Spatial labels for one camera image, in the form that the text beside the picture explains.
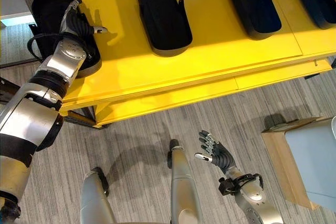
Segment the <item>black cable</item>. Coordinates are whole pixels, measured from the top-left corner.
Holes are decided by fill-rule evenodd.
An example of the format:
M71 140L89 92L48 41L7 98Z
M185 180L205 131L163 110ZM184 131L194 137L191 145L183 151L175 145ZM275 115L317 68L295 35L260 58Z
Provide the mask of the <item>black cable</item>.
M242 175L242 176L234 179L233 183L234 183L234 185L236 185L235 191L239 191L247 183L249 183L251 181L255 181L257 179L257 177L259 177L260 187L262 189L264 189L264 180L262 179L262 176L258 173L255 173L253 175L252 174L245 174L245 175Z
M80 37L76 36L76 35L73 35L71 33L61 33L61 34L56 34L56 33L54 33L54 34L46 34L46 33L43 33L43 34L35 35L31 39L29 39L29 41L27 42L28 51L41 63L43 62L43 59L39 58L34 53L34 51L33 51L33 42L36 39L40 39L40 38L44 38L44 37L57 37L56 40L55 40L55 43L54 43L54 50L56 49L57 43L60 40L62 40L63 38L69 38L69 39L72 39L72 40L78 42L81 45L81 47L85 51L87 57L90 55L90 51L87 48L87 45L86 45L85 41L83 39L81 39Z
M27 42L27 48L28 51L31 53L31 55L33 55L39 62L43 62L43 59L39 58L33 51L33 42L35 39L40 39L40 38L44 38L44 37L58 37L60 36L60 34L38 34L35 35L34 37L30 38L29 41Z

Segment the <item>silver robot leg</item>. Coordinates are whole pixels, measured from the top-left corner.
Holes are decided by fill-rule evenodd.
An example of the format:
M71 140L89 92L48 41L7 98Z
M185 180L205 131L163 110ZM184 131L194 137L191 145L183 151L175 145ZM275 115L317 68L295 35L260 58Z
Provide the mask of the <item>silver robot leg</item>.
M201 224L202 211L194 178L184 150L177 140L172 155L172 224Z
M85 175L80 202L81 224L112 224L115 218L106 198L98 173L90 171Z

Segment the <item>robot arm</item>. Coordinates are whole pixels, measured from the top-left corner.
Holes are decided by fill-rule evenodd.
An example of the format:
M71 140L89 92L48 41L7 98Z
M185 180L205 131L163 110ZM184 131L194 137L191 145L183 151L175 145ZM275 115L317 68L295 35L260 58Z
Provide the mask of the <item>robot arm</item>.
M237 205L244 211L250 224L283 224L279 212L270 204L264 192L264 183L259 174L243 174L236 166L231 153L206 132L199 133L202 148L211 156L196 153L195 157L217 165L227 179L219 180L223 196L235 196Z
M75 14L80 0L66 9L60 27L60 41L53 55L38 68L0 114L0 222L20 215L18 202L24 193L33 155L51 146L63 123L58 113L68 87L88 56L77 32ZM88 33L106 28L86 26Z

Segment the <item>floor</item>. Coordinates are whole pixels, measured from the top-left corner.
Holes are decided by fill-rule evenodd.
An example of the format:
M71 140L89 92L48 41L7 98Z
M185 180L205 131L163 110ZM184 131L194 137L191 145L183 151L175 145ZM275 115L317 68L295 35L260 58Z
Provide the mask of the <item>floor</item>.
M34 58L27 49L27 41L33 36L28 25L1 27L0 67ZM35 54L40 57L35 43L33 44L33 49Z
M37 64L2 69L21 84ZM169 140L185 147L203 208L204 223L247 223L232 196L218 189L220 170L196 160L198 132L208 130L232 152L243 172L260 173L270 202L286 224L336 223L336 214L284 199L260 133L283 119L336 115L336 71L282 82L182 106L94 130L65 123L54 145L36 153L17 223L79 223L84 175L101 166L110 184L108 200L118 222L170 222Z

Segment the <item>yellow table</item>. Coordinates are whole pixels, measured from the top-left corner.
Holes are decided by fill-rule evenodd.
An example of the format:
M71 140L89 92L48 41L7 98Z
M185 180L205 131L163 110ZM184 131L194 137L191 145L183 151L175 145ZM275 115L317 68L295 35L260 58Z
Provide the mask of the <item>yellow table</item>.
M175 57L151 51L137 0L83 0L102 67L77 79L61 108L96 106L97 126L330 69L336 28L321 30L300 0L273 0L282 28L270 38L247 38L230 0L184 0L193 33Z

